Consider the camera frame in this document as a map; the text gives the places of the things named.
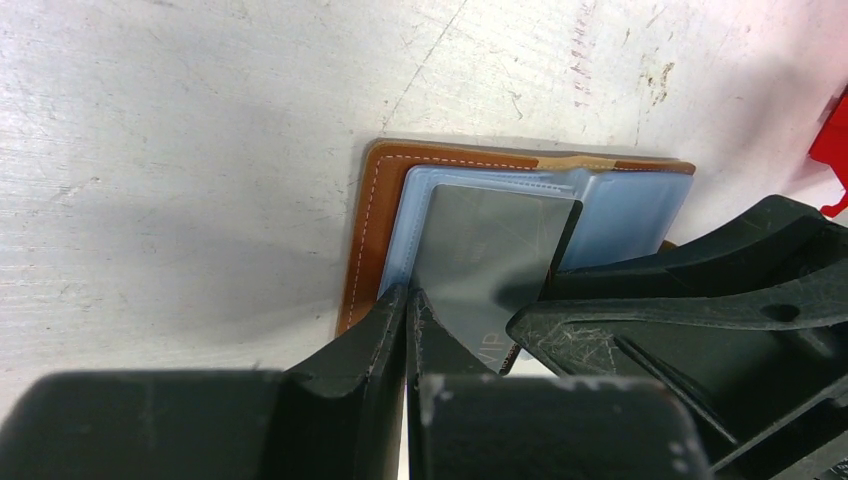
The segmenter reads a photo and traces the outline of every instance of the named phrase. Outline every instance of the hole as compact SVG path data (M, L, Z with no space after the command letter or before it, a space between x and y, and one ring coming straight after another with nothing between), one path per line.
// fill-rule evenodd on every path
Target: hole
M776 322L789 323L798 318L801 310L795 305L778 303L766 305L760 309L760 313Z

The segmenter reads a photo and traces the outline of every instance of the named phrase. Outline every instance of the black plastic part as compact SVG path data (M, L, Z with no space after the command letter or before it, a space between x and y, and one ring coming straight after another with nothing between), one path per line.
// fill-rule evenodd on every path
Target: black plastic part
M665 383L719 478L809 479L848 455L844 227L770 197L691 244L554 283L510 336L560 374Z
M773 195L680 247L560 272L542 300L717 297L771 286L773 270L827 225L830 222L809 205Z
M40 380L0 431L0 478L394 478L406 290L287 372Z
M711 478L685 410L654 381L503 378L408 311L410 478Z

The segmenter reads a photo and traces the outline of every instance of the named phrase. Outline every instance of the white surface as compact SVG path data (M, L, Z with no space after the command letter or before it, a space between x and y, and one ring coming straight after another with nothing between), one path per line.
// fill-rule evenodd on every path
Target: white surface
M833 221L840 225L845 225L846 227L848 227L848 210L845 210L839 215L837 215L836 218L833 219Z
M57 369L310 355L376 136L686 158L678 242L768 193L833 202L803 159L848 78L846 19L842 0L0 0L0 416Z

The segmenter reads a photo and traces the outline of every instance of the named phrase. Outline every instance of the white stitching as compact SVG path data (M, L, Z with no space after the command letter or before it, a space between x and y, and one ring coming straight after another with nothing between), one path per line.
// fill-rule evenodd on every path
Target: white stitching
M356 273L353 275L353 290L350 294L350 310L347 315L347 326L345 327L345 331L350 330L350 324L353 321L353 307L356 305L356 287L359 284L359 267L362 265L362 250L365 248L365 233L368 232L368 219L371 217L371 201L374 200L374 190L377 188L377 178L380 176L380 163L383 160L387 160L390 158L406 158L408 160L427 160L427 161L437 161L437 162L445 162L445 163L459 163L462 165L477 165L479 167L500 167L500 168L509 168L513 170L533 170L531 167L519 167L516 165L507 165L504 163L481 163L481 162L469 162L466 160L456 160L453 158L439 158L439 157L415 157L411 155L386 155L384 157L380 157L377 159L377 165L374 167L374 180L371 182L371 193L368 195L368 205L365 207L365 223L362 225L362 235L359 237L359 254L356 258ZM603 170L610 169L609 165L592 165L592 164L578 164L578 165L568 165L568 169L573 168L598 168ZM628 170L633 172L672 172L672 173L680 173L679 170L655 170L650 168L623 168L623 167L615 167L613 164L613 171L621 171Z

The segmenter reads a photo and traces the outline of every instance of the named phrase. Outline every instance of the brown leather wallet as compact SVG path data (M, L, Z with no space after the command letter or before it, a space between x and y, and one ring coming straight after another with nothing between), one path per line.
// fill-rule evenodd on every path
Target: brown leather wallet
M356 325L377 301L377 291L406 173L416 165L493 170L570 170L695 173L691 163L580 153L516 153L444 144L383 140L371 145L366 159L344 294L336 335Z

